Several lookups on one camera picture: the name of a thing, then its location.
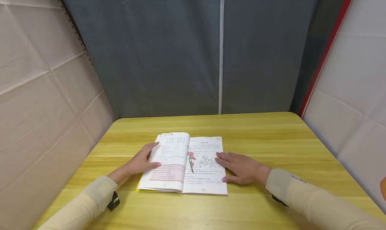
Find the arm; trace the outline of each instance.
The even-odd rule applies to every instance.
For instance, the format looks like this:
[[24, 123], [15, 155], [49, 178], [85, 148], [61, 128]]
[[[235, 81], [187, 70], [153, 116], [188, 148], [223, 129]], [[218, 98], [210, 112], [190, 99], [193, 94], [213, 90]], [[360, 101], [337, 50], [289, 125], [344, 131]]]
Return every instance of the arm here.
[[224, 182], [249, 184], [259, 182], [286, 205], [303, 214], [308, 221], [326, 230], [377, 230], [386, 224], [330, 192], [309, 184], [282, 169], [272, 169], [248, 156], [217, 153], [216, 161], [236, 176]]
[[49, 218], [38, 230], [78, 230], [105, 210], [118, 185], [132, 174], [157, 168], [160, 163], [146, 161], [157, 143], [146, 144], [130, 161], [107, 176], [89, 184], [76, 198]]

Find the open book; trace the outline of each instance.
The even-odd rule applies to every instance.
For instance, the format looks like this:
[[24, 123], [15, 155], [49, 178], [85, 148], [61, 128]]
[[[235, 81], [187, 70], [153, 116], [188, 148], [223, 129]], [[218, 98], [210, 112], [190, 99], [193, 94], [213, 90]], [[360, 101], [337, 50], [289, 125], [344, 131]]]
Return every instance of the open book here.
[[162, 165], [142, 174], [137, 191], [228, 195], [225, 169], [215, 161], [216, 152], [223, 151], [221, 137], [163, 133], [157, 141], [149, 162]]

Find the wooden table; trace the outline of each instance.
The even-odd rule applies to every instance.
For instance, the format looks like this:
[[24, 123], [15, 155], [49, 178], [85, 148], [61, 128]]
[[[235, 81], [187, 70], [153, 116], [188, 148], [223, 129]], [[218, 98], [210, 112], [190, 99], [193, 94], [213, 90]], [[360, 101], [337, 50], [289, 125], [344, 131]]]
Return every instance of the wooden table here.
[[[385, 221], [385, 215], [295, 114], [252, 113], [115, 121], [35, 228], [101, 175], [127, 162], [157, 134], [222, 136], [224, 151], [290, 171]], [[228, 184], [229, 196], [135, 192], [140, 175], [117, 191], [121, 201], [86, 229], [311, 229], [304, 217], [275, 202], [262, 186]]]

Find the red trim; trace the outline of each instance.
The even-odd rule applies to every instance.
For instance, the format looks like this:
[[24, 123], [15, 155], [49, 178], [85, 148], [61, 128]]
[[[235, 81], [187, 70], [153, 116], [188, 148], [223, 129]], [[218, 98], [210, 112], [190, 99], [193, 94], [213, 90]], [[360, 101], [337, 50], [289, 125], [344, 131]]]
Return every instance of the red trim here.
[[330, 52], [330, 49], [331, 49], [331, 46], [332, 46], [332, 44], [333, 44], [333, 42], [335, 40], [335, 37], [338, 34], [340, 25], [342, 24], [343, 19], [344, 19], [345, 15], [346, 15], [346, 12], [348, 11], [348, 7], [350, 7], [351, 1], [352, 0], [343, 0], [342, 7], [340, 7], [340, 11], [339, 11], [339, 14], [338, 14], [337, 21], [335, 22], [334, 28], [333, 28], [333, 30], [331, 32], [330, 38], [328, 39], [326, 48], [324, 49], [324, 52], [323, 52], [322, 58], [320, 59], [320, 63], [318, 65], [316, 73], [315, 73], [314, 77], [312, 78], [311, 85], [308, 88], [307, 94], [306, 94], [306, 96], [305, 96], [305, 98], [303, 100], [303, 103], [302, 103], [302, 107], [300, 108], [299, 115], [302, 118], [303, 118], [303, 113], [305, 113], [305, 111], [307, 109], [308, 100], [310, 99], [310, 97], [312, 95], [312, 92], [313, 92], [313, 89], [314, 89], [315, 84], [317, 82], [317, 79], [319, 77], [319, 74], [320, 74], [320, 72], [321, 72], [321, 70], [323, 68], [323, 65], [324, 65], [324, 62], [326, 61], [328, 53]]

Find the hand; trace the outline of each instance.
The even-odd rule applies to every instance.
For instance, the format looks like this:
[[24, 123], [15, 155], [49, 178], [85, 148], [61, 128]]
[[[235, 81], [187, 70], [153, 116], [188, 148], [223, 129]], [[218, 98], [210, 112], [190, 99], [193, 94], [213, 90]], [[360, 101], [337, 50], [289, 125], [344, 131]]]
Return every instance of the hand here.
[[147, 155], [159, 142], [148, 143], [138, 151], [126, 164], [111, 172], [108, 177], [120, 184], [126, 177], [138, 174], [161, 166], [159, 162], [147, 162]]
[[236, 184], [250, 184], [260, 182], [265, 186], [267, 178], [272, 168], [264, 164], [260, 164], [254, 159], [235, 154], [232, 152], [223, 153], [217, 152], [218, 158], [216, 162], [233, 171], [236, 176], [226, 176], [222, 179], [223, 182], [234, 182]]

